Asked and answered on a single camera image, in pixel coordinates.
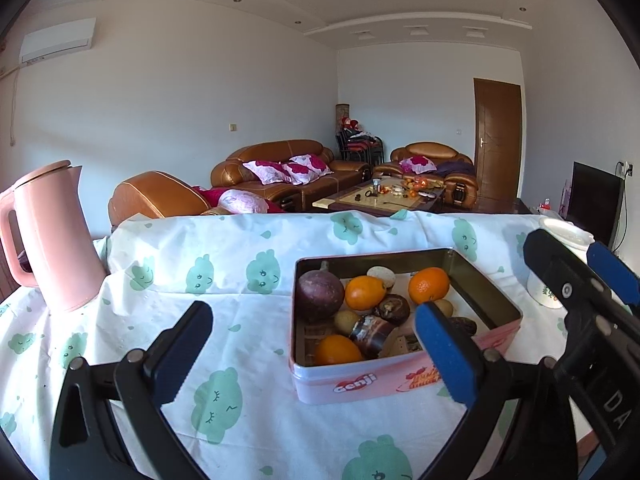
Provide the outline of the white cloth with green prints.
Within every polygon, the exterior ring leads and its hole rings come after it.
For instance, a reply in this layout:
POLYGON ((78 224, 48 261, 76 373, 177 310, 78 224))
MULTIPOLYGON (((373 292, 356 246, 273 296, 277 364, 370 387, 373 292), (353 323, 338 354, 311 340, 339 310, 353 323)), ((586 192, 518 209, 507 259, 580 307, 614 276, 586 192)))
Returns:
POLYGON ((564 312, 526 289, 523 244, 539 224, 518 214, 341 214, 130 220, 96 243, 108 275, 85 307, 61 311, 35 288, 1 306, 1 431, 40 479, 49 474, 53 417, 67 364, 121 359, 173 326, 205 287, 214 329, 176 400, 164 409, 214 479, 414 479, 463 414, 420 365, 388 396, 364 372, 332 388, 334 402, 298 400, 290 369, 297 261, 454 248, 518 306, 511 360, 560 356, 564 312))

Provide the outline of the small orange kumquat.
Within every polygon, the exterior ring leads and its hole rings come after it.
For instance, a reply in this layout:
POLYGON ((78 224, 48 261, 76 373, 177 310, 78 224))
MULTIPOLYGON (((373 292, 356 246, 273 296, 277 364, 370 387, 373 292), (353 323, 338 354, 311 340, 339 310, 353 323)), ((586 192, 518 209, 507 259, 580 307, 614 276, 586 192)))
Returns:
POLYGON ((434 305, 439 308, 440 312, 451 318, 454 315, 454 305, 447 299, 439 299, 434 301, 434 305))

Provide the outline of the purple passion fruit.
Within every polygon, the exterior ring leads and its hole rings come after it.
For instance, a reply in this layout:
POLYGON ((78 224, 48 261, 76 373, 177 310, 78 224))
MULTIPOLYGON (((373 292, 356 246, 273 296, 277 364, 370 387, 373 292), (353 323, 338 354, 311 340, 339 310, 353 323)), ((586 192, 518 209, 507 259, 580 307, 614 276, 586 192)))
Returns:
POLYGON ((295 311, 306 322, 324 322, 340 310, 344 298, 344 286, 334 274, 308 271, 296 283, 295 311))

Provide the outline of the pink floral cushion, left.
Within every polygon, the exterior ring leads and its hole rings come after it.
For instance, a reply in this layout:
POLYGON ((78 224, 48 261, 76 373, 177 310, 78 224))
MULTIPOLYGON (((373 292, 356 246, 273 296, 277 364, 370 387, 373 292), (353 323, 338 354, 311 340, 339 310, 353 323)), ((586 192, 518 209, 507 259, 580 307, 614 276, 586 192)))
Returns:
POLYGON ((262 185, 276 183, 292 184, 293 180, 280 162, 270 162, 269 160, 250 160, 244 162, 243 167, 258 177, 262 185))

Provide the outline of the white air conditioner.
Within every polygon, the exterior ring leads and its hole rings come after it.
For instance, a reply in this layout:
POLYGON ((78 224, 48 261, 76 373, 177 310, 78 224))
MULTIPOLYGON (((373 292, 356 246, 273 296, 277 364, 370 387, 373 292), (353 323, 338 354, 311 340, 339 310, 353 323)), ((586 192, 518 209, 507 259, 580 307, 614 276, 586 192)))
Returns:
POLYGON ((88 50, 92 46, 95 29, 96 18, 84 18, 30 32, 21 45, 20 64, 28 65, 88 50))

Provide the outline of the wooden coffee table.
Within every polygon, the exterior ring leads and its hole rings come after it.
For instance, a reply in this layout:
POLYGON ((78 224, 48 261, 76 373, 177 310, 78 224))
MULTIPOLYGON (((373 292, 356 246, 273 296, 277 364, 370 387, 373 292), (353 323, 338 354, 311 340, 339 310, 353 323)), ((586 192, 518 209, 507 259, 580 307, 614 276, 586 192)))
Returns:
POLYGON ((404 209, 432 211, 444 196, 441 184, 425 179, 382 177, 320 198, 312 206, 329 212, 356 210, 375 217, 390 217, 404 209))

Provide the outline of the orange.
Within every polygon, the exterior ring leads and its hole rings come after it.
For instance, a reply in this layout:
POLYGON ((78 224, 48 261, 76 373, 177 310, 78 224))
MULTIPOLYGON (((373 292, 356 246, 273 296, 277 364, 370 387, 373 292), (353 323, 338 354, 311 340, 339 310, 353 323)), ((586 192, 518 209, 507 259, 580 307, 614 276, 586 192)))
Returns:
POLYGON ((376 307, 386 296, 386 287, 382 280, 374 276, 361 275, 350 280, 345 287, 347 307, 355 311, 369 311, 376 307))
POLYGON ((329 335, 317 344, 314 365, 337 365, 363 361, 359 348, 342 335, 329 335))
POLYGON ((410 278, 408 294, 415 304, 441 300, 449 292, 449 275, 438 266, 422 269, 410 278))

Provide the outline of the brown wooden door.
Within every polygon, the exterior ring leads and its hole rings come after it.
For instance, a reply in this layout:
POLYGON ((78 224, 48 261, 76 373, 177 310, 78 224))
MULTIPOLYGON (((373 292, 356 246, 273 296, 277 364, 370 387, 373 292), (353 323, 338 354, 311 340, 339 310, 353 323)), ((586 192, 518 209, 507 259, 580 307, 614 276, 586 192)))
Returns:
POLYGON ((523 110, 518 84, 475 78, 475 155, 480 197, 506 202, 518 192, 523 110))

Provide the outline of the dark brown round fruit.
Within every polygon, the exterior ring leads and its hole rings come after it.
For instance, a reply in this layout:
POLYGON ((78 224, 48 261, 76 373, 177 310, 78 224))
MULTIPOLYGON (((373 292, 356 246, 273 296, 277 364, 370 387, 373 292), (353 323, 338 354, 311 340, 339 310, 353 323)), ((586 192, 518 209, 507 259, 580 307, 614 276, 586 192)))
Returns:
POLYGON ((372 314, 393 326, 401 326, 408 320, 411 308, 405 297, 387 294, 372 310, 372 314))

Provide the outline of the pink floral cushion, right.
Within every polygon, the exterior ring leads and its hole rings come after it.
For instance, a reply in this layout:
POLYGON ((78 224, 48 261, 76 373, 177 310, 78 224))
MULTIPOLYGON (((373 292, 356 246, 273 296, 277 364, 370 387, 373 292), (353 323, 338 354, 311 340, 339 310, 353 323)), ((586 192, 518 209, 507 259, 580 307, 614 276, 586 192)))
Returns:
POLYGON ((294 185, 306 185, 333 174, 328 164, 315 154, 293 156, 283 166, 294 185))

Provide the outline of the layered dessert cup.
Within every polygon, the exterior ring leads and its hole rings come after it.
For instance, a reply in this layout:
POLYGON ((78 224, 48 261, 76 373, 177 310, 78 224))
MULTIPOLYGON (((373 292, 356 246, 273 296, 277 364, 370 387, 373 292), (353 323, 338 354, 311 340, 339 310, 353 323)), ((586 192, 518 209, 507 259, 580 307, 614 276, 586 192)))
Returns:
POLYGON ((349 339, 367 359, 388 356, 396 338, 397 327, 375 315, 362 316, 349 334, 349 339))
POLYGON ((392 290, 396 283, 396 274, 386 266, 371 266, 367 276, 380 280, 386 290, 392 290))

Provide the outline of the small yellow round fruit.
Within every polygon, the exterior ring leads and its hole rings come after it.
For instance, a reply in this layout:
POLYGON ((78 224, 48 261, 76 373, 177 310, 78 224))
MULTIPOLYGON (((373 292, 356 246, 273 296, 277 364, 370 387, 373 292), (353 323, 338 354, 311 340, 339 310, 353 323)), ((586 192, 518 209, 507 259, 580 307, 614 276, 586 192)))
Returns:
POLYGON ((341 310, 334 316, 336 330, 345 336, 349 336, 352 333, 359 321, 360 315, 352 310, 341 310))

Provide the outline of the brown leather three-seat sofa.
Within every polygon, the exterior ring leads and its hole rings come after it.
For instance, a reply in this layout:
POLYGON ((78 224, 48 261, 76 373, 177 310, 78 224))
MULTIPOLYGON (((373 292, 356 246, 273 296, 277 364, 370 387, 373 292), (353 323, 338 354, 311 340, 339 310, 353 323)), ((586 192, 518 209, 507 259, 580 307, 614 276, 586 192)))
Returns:
POLYGON ((370 173, 365 162, 337 160, 315 140, 285 140, 240 148, 212 170, 210 183, 254 193, 284 210, 308 211, 370 173))

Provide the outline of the light pink pillow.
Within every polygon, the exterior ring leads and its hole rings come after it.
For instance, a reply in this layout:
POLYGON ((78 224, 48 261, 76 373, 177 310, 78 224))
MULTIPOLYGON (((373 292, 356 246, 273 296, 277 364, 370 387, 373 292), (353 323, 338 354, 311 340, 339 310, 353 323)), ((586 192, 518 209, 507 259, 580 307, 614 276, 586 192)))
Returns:
POLYGON ((221 194, 218 206, 232 214, 266 214, 269 211, 269 204, 264 198, 234 188, 221 194))

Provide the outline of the pink Genji tin box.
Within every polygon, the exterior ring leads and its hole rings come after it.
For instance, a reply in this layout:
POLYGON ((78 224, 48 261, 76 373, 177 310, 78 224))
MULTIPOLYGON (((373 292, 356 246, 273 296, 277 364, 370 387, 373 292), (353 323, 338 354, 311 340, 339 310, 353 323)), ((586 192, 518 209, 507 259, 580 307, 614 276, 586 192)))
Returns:
MULTIPOLYGON (((450 278, 446 299, 458 318, 477 324, 473 336, 477 347, 506 352, 521 326, 516 305, 480 270, 453 249, 437 248, 413 252, 303 258, 295 263, 294 278, 309 271, 327 270, 343 283, 372 266, 385 266, 396 275, 392 292, 408 295, 412 274, 437 266, 450 278)), ((307 404, 352 402, 408 392, 439 381, 430 356, 412 333, 413 320, 400 330, 375 326, 369 347, 362 349, 360 362, 317 365, 314 350, 326 336, 334 334, 332 318, 308 323, 293 301, 290 371, 299 400, 307 404)))

